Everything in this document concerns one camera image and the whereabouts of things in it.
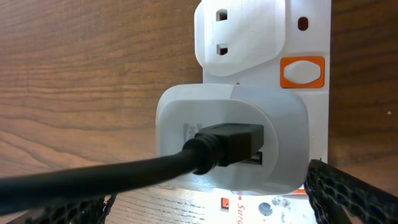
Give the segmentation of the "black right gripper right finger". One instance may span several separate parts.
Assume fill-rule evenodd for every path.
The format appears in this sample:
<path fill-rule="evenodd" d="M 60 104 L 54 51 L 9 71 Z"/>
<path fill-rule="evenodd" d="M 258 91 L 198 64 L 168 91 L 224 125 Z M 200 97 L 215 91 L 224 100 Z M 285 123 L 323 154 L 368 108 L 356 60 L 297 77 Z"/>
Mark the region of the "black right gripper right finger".
<path fill-rule="evenodd" d="M 304 182 L 317 223 L 397 224 L 397 197 L 321 160 L 312 159 Z"/>

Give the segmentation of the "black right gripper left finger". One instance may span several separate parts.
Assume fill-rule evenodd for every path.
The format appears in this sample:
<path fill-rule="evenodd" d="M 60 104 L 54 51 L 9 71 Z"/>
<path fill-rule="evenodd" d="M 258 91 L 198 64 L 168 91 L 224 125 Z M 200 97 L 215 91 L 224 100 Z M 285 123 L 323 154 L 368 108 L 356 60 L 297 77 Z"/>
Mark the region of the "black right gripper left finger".
<path fill-rule="evenodd" d="M 7 224 L 105 224 L 117 194 L 29 210 Z"/>

